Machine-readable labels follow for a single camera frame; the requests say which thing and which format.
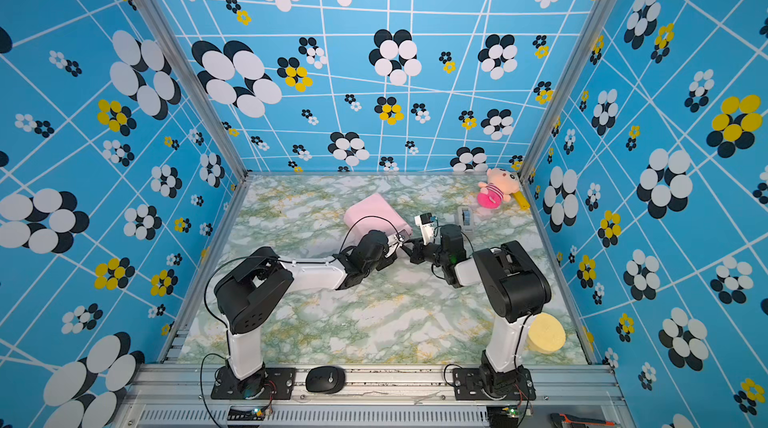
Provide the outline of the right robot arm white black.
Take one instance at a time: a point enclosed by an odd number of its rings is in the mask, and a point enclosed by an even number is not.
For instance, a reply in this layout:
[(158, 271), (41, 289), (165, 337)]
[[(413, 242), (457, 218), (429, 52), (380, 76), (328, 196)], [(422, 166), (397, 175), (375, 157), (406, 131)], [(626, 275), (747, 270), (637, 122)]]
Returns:
[(536, 317), (552, 299), (551, 286), (517, 241), (469, 254), (465, 234), (457, 225), (437, 231), (439, 240), (411, 239), (403, 251), (410, 262), (427, 262), (443, 271), (455, 288), (480, 284), (495, 314), (491, 338), (476, 368), (456, 364), (445, 370), (446, 382), (458, 401), (533, 401), (536, 391), (522, 362), (523, 343)]

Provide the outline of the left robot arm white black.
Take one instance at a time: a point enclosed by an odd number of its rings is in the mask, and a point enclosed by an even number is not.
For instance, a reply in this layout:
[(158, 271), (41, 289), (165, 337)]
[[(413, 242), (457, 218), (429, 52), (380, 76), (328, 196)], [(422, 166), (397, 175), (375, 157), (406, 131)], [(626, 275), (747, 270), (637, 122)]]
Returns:
[(214, 296), (226, 326), (228, 356), (213, 389), (215, 399), (254, 399), (277, 395), (262, 356), (261, 327), (285, 295), (303, 291), (343, 291), (396, 260), (400, 242), (372, 230), (355, 245), (324, 259), (283, 259), (270, 247), (252, 255), (219, 280)]

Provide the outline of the purple wrapping paper sheet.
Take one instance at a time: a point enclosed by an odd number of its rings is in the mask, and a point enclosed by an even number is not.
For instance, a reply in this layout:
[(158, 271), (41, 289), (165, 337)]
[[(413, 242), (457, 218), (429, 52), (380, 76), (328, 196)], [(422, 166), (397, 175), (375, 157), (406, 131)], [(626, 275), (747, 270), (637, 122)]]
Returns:
[(373, 194), (351, 206), (344, 213), (343, 220), (351, 229), (353, 241), (359, 241), (371, 230), (386, 235), (401, 234), (406, 239), (413, 233), (411, 226), (380, 194)]

